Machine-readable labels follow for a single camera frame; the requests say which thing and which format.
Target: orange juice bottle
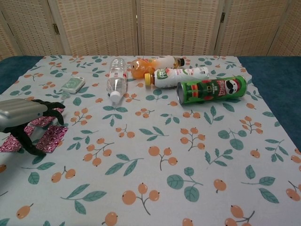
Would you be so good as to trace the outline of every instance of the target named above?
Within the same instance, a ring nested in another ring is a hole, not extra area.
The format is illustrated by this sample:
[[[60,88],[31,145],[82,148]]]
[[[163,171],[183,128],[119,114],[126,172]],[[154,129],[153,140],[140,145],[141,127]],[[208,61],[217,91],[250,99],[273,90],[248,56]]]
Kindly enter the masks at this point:
[[[145,73],[153,74],[159,68],[178,68],[185,63],[183,58],[159,56],[155,59],[136,59],[131,63],[132,76],[135,79],[144,78]]]

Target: bottle cap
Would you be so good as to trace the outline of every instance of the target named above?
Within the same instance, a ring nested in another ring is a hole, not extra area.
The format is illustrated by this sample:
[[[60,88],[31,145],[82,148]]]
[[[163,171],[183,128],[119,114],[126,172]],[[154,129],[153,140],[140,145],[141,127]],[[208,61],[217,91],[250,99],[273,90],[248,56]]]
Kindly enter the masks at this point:
[[[180,65],[180,66],[184,66],[184,64],[185,64],[185,61],[184,61],[184,59],[183,59],[183,58],[180,58],[180,62],[181,62],[181,65]]]
[[[112,102],[117,104],[121,99],[121,95],[118,91],[113,91],[110,94],[110,99],[111,99]]]
[[[151,74],[144,74],[145,86],[151,86]]]

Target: yellow bottle cap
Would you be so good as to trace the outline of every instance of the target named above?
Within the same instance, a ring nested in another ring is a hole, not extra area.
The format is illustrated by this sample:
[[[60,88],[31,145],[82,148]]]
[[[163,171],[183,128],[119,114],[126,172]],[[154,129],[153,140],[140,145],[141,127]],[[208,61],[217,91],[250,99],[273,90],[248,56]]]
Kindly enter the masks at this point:
[[[144,74],[145,86],[151,86],[151,74],[146,73]]]

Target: can lid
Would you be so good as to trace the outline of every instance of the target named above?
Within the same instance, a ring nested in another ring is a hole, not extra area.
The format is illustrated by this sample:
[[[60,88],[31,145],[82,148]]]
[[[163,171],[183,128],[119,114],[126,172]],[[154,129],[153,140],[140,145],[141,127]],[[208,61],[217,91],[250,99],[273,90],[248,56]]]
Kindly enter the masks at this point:
[[[151,86],[151,74],[150,73],[144,74],[144,81],[145,81],[145,86]]]
[[[181,65],[180,65],[180,66],[184,66],[184,64],[185,64],[185,61],[184,61],[184,59],[183,59],[183,58],[180,58],[180,62],[181,62]]]
[[[110,94],[110,99],[112,102],[117,104],[121,99],[121,94],[118,91],[113,91]]]
[[[177,84],[177,97],[180,104],[184,103],[184,90],[180,82]]]

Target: white bottle cap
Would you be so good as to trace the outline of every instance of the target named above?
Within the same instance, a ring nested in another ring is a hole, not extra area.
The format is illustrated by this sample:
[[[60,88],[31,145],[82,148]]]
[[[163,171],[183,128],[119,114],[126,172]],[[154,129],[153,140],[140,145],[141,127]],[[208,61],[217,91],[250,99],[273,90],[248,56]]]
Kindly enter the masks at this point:
[[[118,91],[113,91],[110,94],[110,99],[111,99],[112,102],[117,104],[121,99],[121,95]]]

